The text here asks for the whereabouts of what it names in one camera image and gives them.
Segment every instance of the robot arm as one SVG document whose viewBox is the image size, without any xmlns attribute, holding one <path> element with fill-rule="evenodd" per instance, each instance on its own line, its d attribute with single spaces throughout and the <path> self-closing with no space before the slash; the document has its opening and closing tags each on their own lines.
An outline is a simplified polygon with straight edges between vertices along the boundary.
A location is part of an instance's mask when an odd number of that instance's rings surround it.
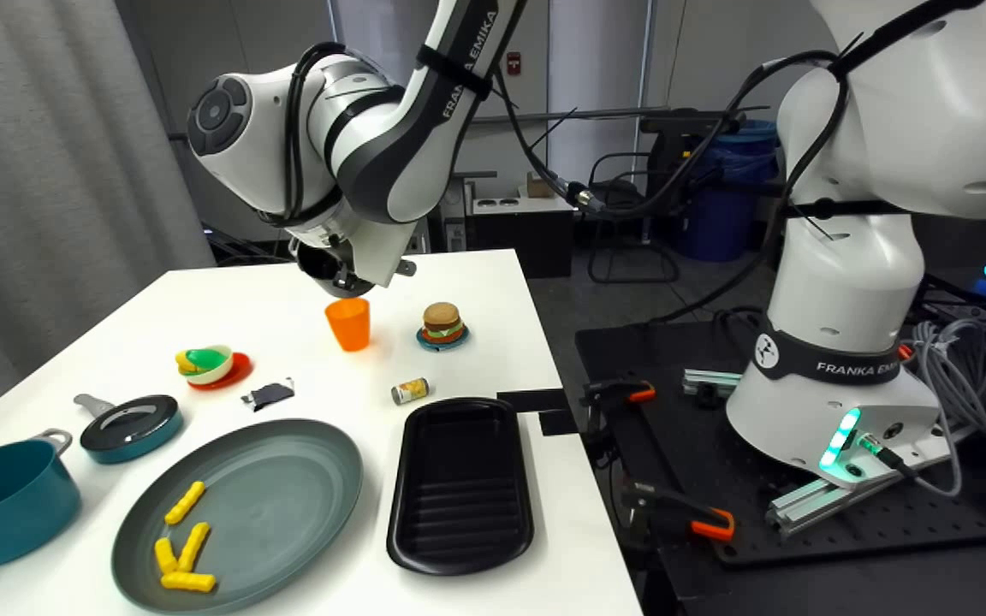
<svg viewBox="0 0 986 616">
<path fill-rule="evenodd" d="M 879 32 L 900 36 L 860 54 L 845 74 L 845 115 L 793 200 L 845 210 L 877 197 L 900 212 L 986 219 L 986 0 L 812 2 L 840 48 Z M 807 149 L 837 92 L 833 70 L 798 79 L 777 111 L 788 155 Z M 814 494 L 822 504 L 898 474 L 889 454 L 871 449 L 889 449 L 910 471 L 957 464 L 951 442 L 935 431 L 945 423 L 940 398 L 893 353 L 922 278 L 910 216 L 788 221 L 768 327 L 726 415 L 763 454 L 833 481 L 833 497 Z"/>
<path fill-rule="evenodd" d="M 294 235 L 297 262 L 332 294 L 392 285 L 522 11 L 523 0 L 443 0 L 403 89 L 342 44 L 265 74 L 225 70 L 191 106 L 191 155 Z"/>
</svg>

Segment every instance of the burger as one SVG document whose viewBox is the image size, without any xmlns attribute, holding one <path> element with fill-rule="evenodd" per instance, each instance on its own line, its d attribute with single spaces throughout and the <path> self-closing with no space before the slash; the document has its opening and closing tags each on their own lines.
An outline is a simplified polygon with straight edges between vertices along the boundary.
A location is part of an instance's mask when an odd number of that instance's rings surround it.
<svg viewBox="0 0 986 616">
<path fill-rule="evenodd" d="M 449 300 L 435 300 L 426 309 L 426 327 L 423 327 L 423 342 L 428 344 L 456 344 L 460 340 L 465 340 L 465 325 L 460 319 L 460 309 Z"/>
</svg>

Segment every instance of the cable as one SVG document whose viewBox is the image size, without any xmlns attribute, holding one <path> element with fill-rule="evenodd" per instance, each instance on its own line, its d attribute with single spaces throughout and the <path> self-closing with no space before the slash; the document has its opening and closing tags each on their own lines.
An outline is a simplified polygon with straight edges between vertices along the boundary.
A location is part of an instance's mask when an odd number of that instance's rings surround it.
<svg viewBox="0 0 986 616">
<path fill-rule="evenodd" d="M 518 115 L 518 102 L 509 98 L 507 92 L 507 82 L 502 82 L 502 70 L 497 68 L 494 70 L 494 82 L 499 89 L 499 98 L 502 98 L 502 111 L 523 146 L 523 158 L 526 164 L 536 166 L 536 173 L 556 192 L 562 195 L 566 200 L 578 205 L 578 195 L 587 192 L 578 182 L 574 183 L 566 183 L 546 159 L 539 159 L 536 146 L 526 146 L 526 137 L 523 137 L 523 126 L 522 126 L 522 115 Z"/>
<path fill-rule="evenodd" d="M 941 332 L 930 321 L 922 321 L 916 325 L 910 344 L 916 344 L 916 362 L 917 362 L 922 378 L 940 398 L 940 419 L 941 419 L 941 433 L 949 443 L 951 481 L 935 486 L 930 479 L 906 467 L 906 463 L 889 449 L 879 449 L 877 459 L 898 467 L 900 474 L 916 479 L 922 488 L 957 498 L 966 488 L 957 419 L 966 419 L 966 429 L 986 431 L 986 400 L 984 400 L 986 319 L 958 319 L 945 325 Z"/>
<path fill-rule="evenodd" d="M 700 300 L 682 304 L 682 309 L 676 309 L 676 310 L 667 310 L 667 314 L 647 319 L 647 321 L 642 321 L 642 325 L 676 321 L 676 319 L 682 319 L 682 314 L 693 314 L 693 310 L 712 304 L 716 296 L 724 296 L 724 294 L 730 294 L 735 285 L 744 285 L 744 281 L 761 265 L 761 260 L 763 260 L 763 254 L 756 254 L 748 265 L 739 265 L 730 281 L 724 281 L 716 291 L 702 294 Z"/>
<path fill-rule="evenodd" d="M 672 68 L 667 68 L 667 82 L 664 82 L 667 98 L 676 98 L 672 89 L 676 89 L 679 54 L 686 52 L 688 6 L 693 6 L 693 0 L 686 0 L 686 6 L 679 11 L 679 32 L 672 36 Z"/>
<path fill-rule="evenodd" d="M 287 82 L 287 106 L 286 106 L 286 219 L 294 219 L 306 197 L 306 183 L 303 183 L 303 132 L 297 132 L 297 111 L 303 111 L 303 89 L 308 82 L 308 70 L 316 68 L 316 61 L 322 61 L 327 54 L 339 54 L 346 52 L 336 40 L 316 44 L 308 48 L 294 68 L 290 68 L 290 82 Z"/>
<path fill-rule="evenodd" d="M 569 111 L 562 111 L 547 131 L 542 131 L 542 137 L 536 137 L 526 146 L 536 149 L 539 142 L 546 142 L 566 121 L 574 121 L 578 109 L 572 106 Z"/>
<path fill-rule="evenodd" d="M 910 344 L 922 378 L 949 409 L 945 431 L 966 423 L 986 433 L 986 319 L 958 319 L 945 327 L 922 321 Z"/>
<path fill-rule="evenodd" d="M 833 57 L 833 64 L 840 61 L 840 57 L 845 57 L 845 54 L 854 54 L 854 48 L 860 48 L 860 40 L 864 40 L 864 33 L 855 33 L 837 57 Z M 824 149 L 824 142 L 833 141 L 833 132 L 840 131 L 840 123 L 841 123 L 841 115 L 845 115 L 845 98 L 849 98 L 849 79 L 845 79 L 845 70 L 837 70 L 833 68 L 833 74 L 837 74 L 837 102 L 833 102 L 833 115 L 830 115 L 830 123 L 822 126 L 822 132 L 804 146 L 804 155 L 798 158 L 798 164 L 791 166 L 791 173 L 788 173 L 788 183 L 784 183 L 784 195 L 780 195 L 780 205 L 771 212 L 771 219 L 768 219 L 768 232 L 763 232 L 763 247 L 771 247 L 775 240 L 780 240 L 780 221 L 784 221 L 784 216 L 780 216 L 780 210 L 788 210 L 788 200 L 793 197 L 793 189 L 798 189 L 798 182 L 801 182 L 801 173 L 812 166 L 812 159 Z M 801 219 L 812 225 L 812 229 L 819 229 L 824 240 L 840 240 L 840 235 L 833 235 L 822 221 L 814 221 L 804 210 L 798 210 L 801 212 Z"/>
</svg>

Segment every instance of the pan handle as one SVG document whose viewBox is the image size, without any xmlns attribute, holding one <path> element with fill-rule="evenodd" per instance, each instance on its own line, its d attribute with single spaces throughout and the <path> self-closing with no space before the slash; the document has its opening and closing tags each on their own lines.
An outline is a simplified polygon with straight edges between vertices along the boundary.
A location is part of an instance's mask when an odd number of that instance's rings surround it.
<svg viewBox="0 0 986 616">
<path fill-rule="evenodd" d="M 54 454 L 70 452 L 70 443 L 76 442 L 71 431 L 62 431 L 62 429 L 49 429 L 39 439 L 49 442 Z"/>
<path fill-rule="evenodd" d="M 94 415 L 94 418 L 101 418 L 101 415 L 105 415 L 105 409 L 117 406 L 117 405 L 101 400 L 101 398 L 94 398 L 94 393 L 80 393 L 76 405 L 80 405 L 85 415 Z"/>
</svg>

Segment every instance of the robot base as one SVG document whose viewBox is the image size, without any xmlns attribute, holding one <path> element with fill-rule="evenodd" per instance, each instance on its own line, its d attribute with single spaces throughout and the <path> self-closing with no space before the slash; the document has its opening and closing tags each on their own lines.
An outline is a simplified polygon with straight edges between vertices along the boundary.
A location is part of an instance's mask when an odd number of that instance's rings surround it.
<svg viewBox="0 0 986 616">
<path fill-rule="evenodd" d="M 840 387 L 804 376 L 768 378 L 749 365 L 726 415 L 756 452 L 849 494 L 898 479 L 877 449 L 893 449 L 910 467 L 949 459 L 949 442 L 935 431 L 940 398 L 910 374 L 879 387 Z"/>
</svg>

